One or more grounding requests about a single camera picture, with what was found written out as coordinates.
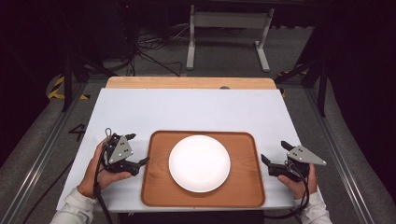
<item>white tabletop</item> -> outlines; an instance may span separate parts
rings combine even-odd
[[[279,90],[175,90],[175,89],[101,89],[90,123],[81,142],[75,162],[64,185],[57,209],[75,188],[96,146],[113,133],[136,133],[129,143],[134,155],[128,161],[147,157],[149,139],[159,130],[223,131],[250,133],[256,142],[258,156],[264,154],[273,163],[283,163],[286,150],[282,140],[300,145],[288,109]],[[265,203],[259,209],[282,209],[294,206],[290,191],[276,177],[268,175],[260,161]],[[185,211],[197,208],[148,207],[141,199],[145,168],[138,176],[119,181],[102,191],[111,212]],[[199,208],[227,210],[227,208]]]

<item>white sleeve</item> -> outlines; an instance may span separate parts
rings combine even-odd
[[[309,195],[308,206],[301,213],[301,221],[304,224],[328,224],[332,223],[329,217],[329,211],[326,210],[326,204],[320,199],[319,194]]]
[[[64,199],[66,204],[53,217],[51,224],[90,224],[93,220],[93,206],[96,200],[81,195],[74,188]]]

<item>person's right hand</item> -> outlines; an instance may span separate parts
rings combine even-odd
[[[305,193],[305,185],[303,181],[294,182],[290,180],[285,175],[279,175],[277,179],[284,185],[286,185],[294,194],[294,199],[302,199]],[[308,175],[308,189],[309,194],[315,193],[318,191],[318,181],[317,181],[317,173],[315,171],[315,165],[309,164],[309,175]]]

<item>person's left hand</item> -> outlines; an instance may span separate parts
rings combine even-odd
[[[94,199],[95,194],[93,192],[93,182],[95,179],[95,172],[96,172],[96,166],[100,160],[100,155],[103,150],[103,143],[107,140],[103,140],[95,150],[95,153],[88,164],[87,170],[85,172],[84,178],[82,179],[81,183],[78,185],[78,192],[85,197],[89,197]],[[105,169],[103,169],[103,165],[100,165],[99,168],[99,174],[98,174],[98,182],[100,189],[105,189],[108,187],[110,184],[131,177],[132,175],[129,172],[121,172],[121,173],[116,173],[113,174]]]

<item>wooden tray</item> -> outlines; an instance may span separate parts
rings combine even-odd
[[[227,149],[231,170],[225,182],[209,192],[183,189],[169,172],[169,156],[181,139],[202,134]],[[265,201],[254,138],[249,133],[158,131],[149,142],[142,202],[156,207],[261,207]]]

